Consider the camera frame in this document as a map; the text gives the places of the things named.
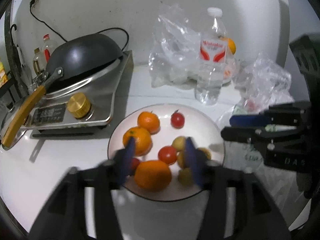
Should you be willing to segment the yellow longan fruit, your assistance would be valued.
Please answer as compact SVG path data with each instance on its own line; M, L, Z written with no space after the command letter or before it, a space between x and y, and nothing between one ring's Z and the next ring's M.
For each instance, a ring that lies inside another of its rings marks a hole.
M172 142L172 147L177 152L184 151L184 149L185 149L185 140L186 140L186 138L184 136L176 137Z
M188 168L183 151L180 151L177 154L177 164L181 169Z
M211 159L212 159L212 154L211 154L210 150L208 150L207 148L201 147L201 148L198 148L198 150L200 150L201 152L203 152L204 155L207 157L208 160L211 160Z
M194 179L191 168L184 168L179 170L178 182L185 187L190 187L194 185Z

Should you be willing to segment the cherry tomato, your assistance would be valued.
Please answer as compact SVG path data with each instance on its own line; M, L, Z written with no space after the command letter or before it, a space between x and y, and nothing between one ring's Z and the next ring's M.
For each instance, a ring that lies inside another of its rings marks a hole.
M179 112L179 110L176 110L171 115L170 122L173 128L181 129L184 126L185 117L182 113Z
M172 146L164 146L158 152L158 159L167 165L172 165L177 160L177 151Z
M131 160L131 173L134 174L137 167L139 166L140 164L140 160L138 158L132 158Z

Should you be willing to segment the mandarin orange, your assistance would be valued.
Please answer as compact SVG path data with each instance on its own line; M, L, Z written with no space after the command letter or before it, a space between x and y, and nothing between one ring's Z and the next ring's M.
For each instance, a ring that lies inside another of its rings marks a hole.
M138 187L150 192L164 190L172 180L169 166L160 160L141 162L135 171L134 181Z
M149 131L139 126L128 129L123 135L124 146L127 145L131 137L135 139L135 156L147 155L152 148L152 138Z
M150 134L156 134L160 130L160 120L152 112L142 112L138 116L137 125L146 129Z

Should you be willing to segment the printed flat plastic bag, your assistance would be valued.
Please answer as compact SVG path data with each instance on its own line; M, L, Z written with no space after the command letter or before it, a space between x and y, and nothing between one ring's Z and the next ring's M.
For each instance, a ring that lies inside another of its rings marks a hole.
M297 190L295 172L265 166L260 152L253 145L226 141L225 148L224 167L254 172L281 211L302 195Z

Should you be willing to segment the crumpled clear plastic bag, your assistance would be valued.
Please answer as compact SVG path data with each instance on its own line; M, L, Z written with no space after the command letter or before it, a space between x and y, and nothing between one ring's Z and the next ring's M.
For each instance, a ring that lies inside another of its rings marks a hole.
M293 102L291 74L266 53L259 53L252 64L242 65L234 85L241 96L240 113L259 113L272 105Z

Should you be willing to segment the clear water bottle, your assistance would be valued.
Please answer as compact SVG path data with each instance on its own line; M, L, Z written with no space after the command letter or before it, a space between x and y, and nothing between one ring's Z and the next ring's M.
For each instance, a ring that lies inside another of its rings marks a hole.
M195 98L204 105L216 104L223 84L228 41L222 16L220 8L210 7L202 21Z

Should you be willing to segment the large orange with stem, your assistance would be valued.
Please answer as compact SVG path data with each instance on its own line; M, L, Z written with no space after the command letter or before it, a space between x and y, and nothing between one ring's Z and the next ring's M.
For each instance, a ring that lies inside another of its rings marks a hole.
M234 55L236 53L236 45L235 45L234 41L231 38L223 37L223 36L220 36L220 39L227 41L228 48L229 48L230 52Z

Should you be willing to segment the white round plate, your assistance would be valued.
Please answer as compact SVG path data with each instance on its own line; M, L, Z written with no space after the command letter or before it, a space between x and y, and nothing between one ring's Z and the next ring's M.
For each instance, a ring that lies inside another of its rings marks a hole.
M133 172L124 187L139 197L158 202L183 200L201 191L184 159L187 137L209 160L222 164L225 155L215 122L184 105L151 105L129 114L113 131L107 156L112 159L130 137L136 140L136 154Z

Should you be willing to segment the clear bag over bowl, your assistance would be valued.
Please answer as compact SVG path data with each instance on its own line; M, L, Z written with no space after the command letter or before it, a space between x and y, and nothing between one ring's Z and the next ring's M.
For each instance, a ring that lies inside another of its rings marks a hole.
M200 33L178 5L161 4L148 65L152 87L186 86L199 72Z

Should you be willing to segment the steel induction cooker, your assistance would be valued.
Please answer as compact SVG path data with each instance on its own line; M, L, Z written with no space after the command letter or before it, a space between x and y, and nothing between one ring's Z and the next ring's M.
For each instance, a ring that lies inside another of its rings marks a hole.
M124 72L133 67L131 51L103 70L67 88L45 95L29 114L22 131L33 137L92 135L114 114L116 91Z

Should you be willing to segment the black metal rack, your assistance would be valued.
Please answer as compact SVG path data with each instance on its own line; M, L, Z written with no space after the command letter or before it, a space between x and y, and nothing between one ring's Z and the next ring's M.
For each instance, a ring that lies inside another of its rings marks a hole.
M11 92L11 87L14 86L16 89L16 94L18 95L18 97L21 99L22 98L22 94L20 92L20 89L18 87L18 82L15 79L15 77L13 76L13 74L11 73L11 71L8 71L7 76L9 76L8 81L0 88L0 97L2 98L6 92L8 92L11 96L11 99L13 101L13 103L15 103L15 98Z

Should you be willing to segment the black wok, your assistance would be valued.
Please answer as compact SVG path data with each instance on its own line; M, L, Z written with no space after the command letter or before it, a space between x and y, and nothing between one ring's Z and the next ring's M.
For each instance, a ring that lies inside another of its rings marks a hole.
M10 149L24 134L21 127L47 94L67 88L123 58L114 40L103 34L76 38L56 48L46 66L45 81L26 98L15 103L1 126L1 145Z

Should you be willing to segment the yellow detergent bottle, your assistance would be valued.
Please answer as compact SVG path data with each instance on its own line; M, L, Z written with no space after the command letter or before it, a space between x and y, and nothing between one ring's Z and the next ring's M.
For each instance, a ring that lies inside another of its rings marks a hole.
M5 72L3 63L0 61L0 87L2 87L4 84L6 84L8 81L8 76Z

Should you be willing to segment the red label oil bottle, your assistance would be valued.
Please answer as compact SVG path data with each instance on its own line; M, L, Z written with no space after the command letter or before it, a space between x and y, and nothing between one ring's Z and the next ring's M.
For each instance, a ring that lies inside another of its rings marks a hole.
M44 54L44 58L46 62L49 61L52 53L54 50L58 47L58 44L56 41L52 40L49 36L49 34L44 35L43 37L43 46L42 46L42 53Z

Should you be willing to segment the black hook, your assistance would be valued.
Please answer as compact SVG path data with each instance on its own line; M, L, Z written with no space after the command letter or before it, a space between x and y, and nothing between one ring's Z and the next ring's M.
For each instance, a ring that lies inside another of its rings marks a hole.
M12 35L12 31L16 31L17 30L17 25L16 24L13 24L11 27L10 27L10 34Z

